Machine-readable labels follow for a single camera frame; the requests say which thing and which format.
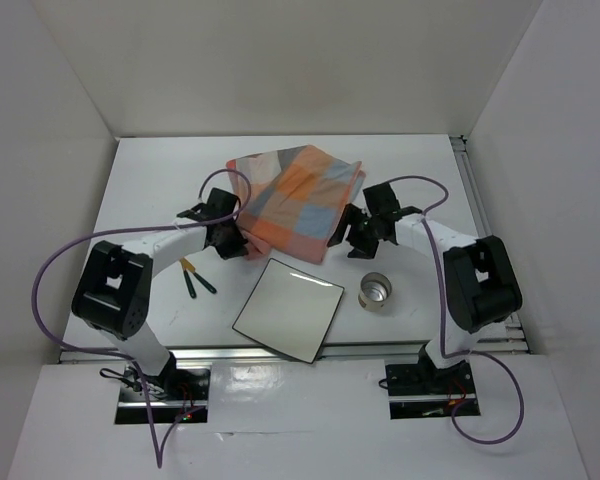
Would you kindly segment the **beige metal cup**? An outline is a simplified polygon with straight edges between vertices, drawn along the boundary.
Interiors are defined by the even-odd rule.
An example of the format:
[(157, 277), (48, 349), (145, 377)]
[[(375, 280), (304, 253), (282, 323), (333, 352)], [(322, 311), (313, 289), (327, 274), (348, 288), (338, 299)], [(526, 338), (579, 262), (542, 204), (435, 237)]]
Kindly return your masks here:
[(383, 274), (369, 272), (360, 280), (359, 305), (366, 311), (380, 311), (392, 294), (391, 281)]

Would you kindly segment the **checkered orange blue cloth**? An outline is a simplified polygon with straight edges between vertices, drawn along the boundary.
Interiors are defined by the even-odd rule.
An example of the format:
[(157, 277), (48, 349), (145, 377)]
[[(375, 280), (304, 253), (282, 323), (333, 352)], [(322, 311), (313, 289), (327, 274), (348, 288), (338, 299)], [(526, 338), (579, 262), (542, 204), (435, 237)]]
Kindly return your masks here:
[(366, 173), (313, 145), (251, 154), (226, 167), (235, 195), (246, 204), (237, 225), (247, 239), (247, 258), (273, 250), (321, 264), (345, 206), (356, 198)]

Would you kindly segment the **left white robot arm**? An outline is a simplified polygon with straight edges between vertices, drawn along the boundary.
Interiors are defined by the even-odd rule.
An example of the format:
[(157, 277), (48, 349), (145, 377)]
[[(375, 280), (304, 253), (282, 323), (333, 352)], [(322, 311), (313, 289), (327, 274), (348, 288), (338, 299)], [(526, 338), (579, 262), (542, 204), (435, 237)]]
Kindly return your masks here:
[(177, 215), (175, 225), (115, 244), (96, 243), (75, 291), (71, 311), (129, 357), (132, 377), (156, 399), (202, 400), (210, 371), (177, 367), (147, 323), (153, 279), (189, 255), (209, 247), (223, 260), (247, 254), (234, 212), (239, 197), (214, 188), (206, 202)]

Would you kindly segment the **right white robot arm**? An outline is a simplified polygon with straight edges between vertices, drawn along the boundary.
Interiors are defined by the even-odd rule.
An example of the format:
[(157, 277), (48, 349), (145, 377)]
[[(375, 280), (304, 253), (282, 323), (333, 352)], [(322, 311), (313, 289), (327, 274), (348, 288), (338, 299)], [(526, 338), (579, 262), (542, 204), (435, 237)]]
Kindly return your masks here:
[(328, 245), (347, 242), (350, 258), (370, 260), (388, 241), (434, 262), (439, 330), (421, 349), (416, 379), (424, 390), (437, 392), (474, 351), (480, 332), (520, 310), (523, 297), (499, 237), (466, 235), (428, 218), (449, 198), (445, 186), (432, 183), (443, 197), (424, 209), (401, 205), (389, 181), (365, 188), (366, 207), (347, 204)]

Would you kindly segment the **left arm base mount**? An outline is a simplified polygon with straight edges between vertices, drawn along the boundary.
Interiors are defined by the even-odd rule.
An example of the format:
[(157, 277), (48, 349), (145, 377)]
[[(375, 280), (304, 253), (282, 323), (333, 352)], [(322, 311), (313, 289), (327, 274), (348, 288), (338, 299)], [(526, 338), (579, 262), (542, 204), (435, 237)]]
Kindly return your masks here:
[[(167, 393), (151, 383), (148, 384), (148, 398), (156, 424), (170, 424), (177, 417), (182, 417), (183, 424), (207, 422), (211, 370), (196, 368), (188, 370), (188, 373), (191, 377), (185, 382), (180, 382), (174, 393)], [(120, 383), (114, 423), (146, 425), (148, 414), (145, 395), (137, 372), (132, 368), (126, 368), (123, 372), (102, 368), (99, 375)]]

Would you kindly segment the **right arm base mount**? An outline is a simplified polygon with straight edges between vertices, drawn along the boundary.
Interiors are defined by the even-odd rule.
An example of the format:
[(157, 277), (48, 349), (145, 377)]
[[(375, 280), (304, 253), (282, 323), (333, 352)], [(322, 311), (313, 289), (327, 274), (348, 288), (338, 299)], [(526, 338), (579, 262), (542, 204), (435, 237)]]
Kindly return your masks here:
[(388, 395), (392, 420), (480, 416), (470, 365), (462, 362), (450, 373), (426, 377), (416, 364), (387, 364), (378, 386)]

